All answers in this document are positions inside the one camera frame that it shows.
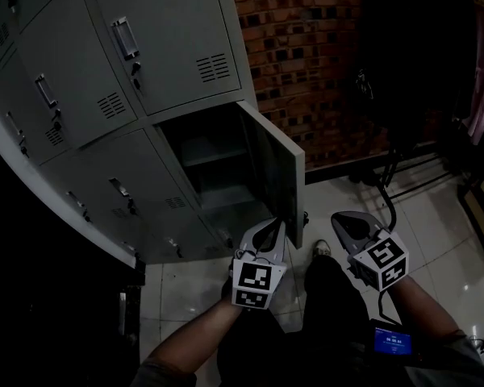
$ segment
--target sneaker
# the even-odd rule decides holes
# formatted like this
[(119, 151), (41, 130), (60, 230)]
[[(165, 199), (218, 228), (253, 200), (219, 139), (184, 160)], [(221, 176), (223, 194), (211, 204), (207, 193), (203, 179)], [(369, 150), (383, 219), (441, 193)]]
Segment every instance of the sneaker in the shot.
[(328, 242), (324, 239), (320, 239), (314, 244), (314, 258), (317, 256), (332, 256), (332, 250), (328, 246)]

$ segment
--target white marker cube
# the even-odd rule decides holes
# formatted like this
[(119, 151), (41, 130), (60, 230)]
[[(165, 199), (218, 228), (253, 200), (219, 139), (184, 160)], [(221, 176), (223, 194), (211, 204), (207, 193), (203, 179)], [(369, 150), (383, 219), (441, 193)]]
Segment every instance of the white marker cube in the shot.
[(264, 310), (283, 277), (285, 264), (233, 260), (232, 304)]
[(409, 272), (409, 251), (396, 232), (385, 231), (375, 245), (356, 254), (357, 273), (366, 284), (382, 292)]

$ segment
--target leg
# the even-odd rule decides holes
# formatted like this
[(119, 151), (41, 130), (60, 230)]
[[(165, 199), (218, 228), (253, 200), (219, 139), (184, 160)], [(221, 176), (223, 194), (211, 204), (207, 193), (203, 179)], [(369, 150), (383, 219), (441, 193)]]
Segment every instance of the leg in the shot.
[[(231, 286), (230, 279), (223, 287), (223, 294)], [(269, 310), (244, 310), (219, 345), (217, 367), (223, 384), (254, 385), (254, 381), (265, 379), (259, 370), (269, 366), (259, 366), (257, 362), (270, 363), (270, 359), (277, 358), (284, 336)]]
[(315, 339), (345, 339), (364, 343), (369, 316), (364, 300), (340, 265), (327, 253), (325, 241), (305, 276), (307, 304), (303, 317), (304, 335)]

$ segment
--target white curved edge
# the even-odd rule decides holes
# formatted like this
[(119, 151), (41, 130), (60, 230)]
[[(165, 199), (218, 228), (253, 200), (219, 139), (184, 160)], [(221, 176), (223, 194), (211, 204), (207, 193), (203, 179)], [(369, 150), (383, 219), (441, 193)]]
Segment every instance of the white curved edge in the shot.
[(72, 208), (41, 176), (10, 137), (6, 128), (0, 122), (0, 155), (22, 182), (44, 203), (54, 214), (68, 223), (75, 231), (97, 245), (99, 248), (134, 268), (136, 258), (122, 249), (118, 244), (107, 238), (102, 232), (85, 221), (81, 214)]

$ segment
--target person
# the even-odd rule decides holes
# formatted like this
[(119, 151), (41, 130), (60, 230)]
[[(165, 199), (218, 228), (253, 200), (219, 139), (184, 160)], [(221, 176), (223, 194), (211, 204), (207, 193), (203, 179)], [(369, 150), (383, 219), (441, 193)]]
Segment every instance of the person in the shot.
[(195, 385), (194, 372), (218, 348), (222, 386), (414, 385), (484, 386), (484, 365), (453, 318), (410, 277), (388, 292), (402, 323), (426, 351), (425, 368), (377, 364), (365, 358), (369, 317), (361, 294), (331, 257), (314, 246), (305, 276), (302, 330), (285, 334), (269, 310), (222, 299), (181, 327), (142, 363), (131, 387)]

